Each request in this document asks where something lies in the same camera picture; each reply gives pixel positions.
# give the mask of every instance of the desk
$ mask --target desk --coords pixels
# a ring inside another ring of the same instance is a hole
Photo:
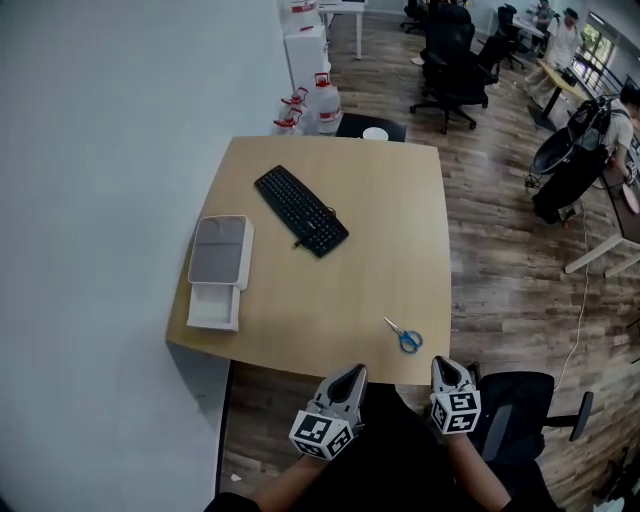
[[[629,210],[624,197],[622,197],[622,181],[624,178],[619,172],[615,171],[611,167],[607,167],[604,173],[602,173],[602,179],[607,187],[607,192],[611,199],[613,209],[616,212],[619,231],[584,256],[578,258],[572,263],[569,263],[564,268],[564,271],[567,274],[575,272],[587,263],[610,251],[623,241],[637,249],[640,249],[640,215],[634,215],[631,210]],[[636,196],[640,198],[640,184],[638,184],[638,182],[634,183],[632,189],[636,193]],[[640,261],[640,253],[607,270],[604,275],[605,277],[614,276],[638,261]]]
[[[556,86],[556,90],[553,91],[553,96],[551,96],[551,99],[549,100],[549,103],[547,103],[547,106],[544,110],[540,109],[538,105],[529,105],[529,114],[531,114],[531,117],[538,126],[542,126],[547,130],[555,132],[557,128],[556,125],[553,124],[553,121],[549,119],[549,114],[556,104],[556,101],[558,101],[560,93],[565,90],[582,101],[587,101],[589,99],[589,96],[587,96],[587,93],[582,90],[580,85],[569,85],[567,82],[565,82],[565,80],[562,78],[562,75],[551,66],[549,66],[549,64],[547,64],[545,61],[538,59],[538,64],[542,66],[542,69],[544,69],[549,78],[551,78],[551,81]]]
[[[282,164],[336,209],[349,237],[318,260],[253,182]],[[202,215],[242,213],[255,227],[240,331],[186,326],[187,252],[167,340],[268,368],[326,376],[364,363],[372,382],[430,384],[449,353],[449,233],[438,150],[338,137],[240,137],[227,149]],[[415,355],[383,320],[419,331]]]
[[[495,34],[495,31],[497,30],[497,26],[498,26],[498,7],[494,7],[492,10],[493,14],[491,16],[491,19],[489,20],[489,27],[487,28],[487,35],[488,36],[492,36],[493,34]],[[544,39],[544,33],[541,32],[540,30],[538,30],[535,25],[533,23],[531,23],[529,20],[525,20],[522,19],[518,16],[514,16],[513,17],[513,25],[518,27],[520,30],[524,30],[525,32],[528,32],[531,35],[540,37],[542,39]]]
[[[326,14],[355,14],[356,15],[356,59],[362,59],[362,14],[364,13],[364,7],[366,2],[358,1],[343,1],[339,4],[323,4],[318,5],[318,11],[322,16],[325,27],[327,27],[327,34],[329,34],[329,25],[327,23]]]

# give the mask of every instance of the black and white marker cube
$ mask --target black and white marker cube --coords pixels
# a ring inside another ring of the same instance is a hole
[[[480,417],[480,391],[433,393],[431,418],[443,434],[473,432]]]
[[[332,460],[353,440],[348,421],[298,411],[289,439],[300,453]]]

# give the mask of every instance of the white cabinet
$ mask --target white cabinet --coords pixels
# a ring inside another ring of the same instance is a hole
[[[327,36],[324,26],[317,25],[284,36],[289,59],[289,69],[294,89],[315,89],[316,73],[328,73],[331,69]]]

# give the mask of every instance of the white shirt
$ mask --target white shirt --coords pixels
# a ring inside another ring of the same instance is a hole
[[[545,60],[551,65],[559,68],[567,68],[571,65],[573,56],[582,45],[582,36],[578,27],[567,28],[564,21],[558,22],[553,18],[549,24],[551,41]]]
[[[625,108],[619,99],[611,102],[611,110],[624,110],[627,114],[629,111]],[[611,114],[611,121],[609,123],[609,129],[604,136],[604,145],[607,147],[609,155],[611,155],[618,144],[625,148],[631,148],[631,140],[633,139],[633,124],[631,120],[627,119],[622,114]]]

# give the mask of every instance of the window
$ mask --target window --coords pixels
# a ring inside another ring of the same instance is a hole
[[[582,32],[583,45],[573,62],[573,69],[598,93],[611,93],[607,83],[602,82],[614,44],[593,25],[587,23]]]

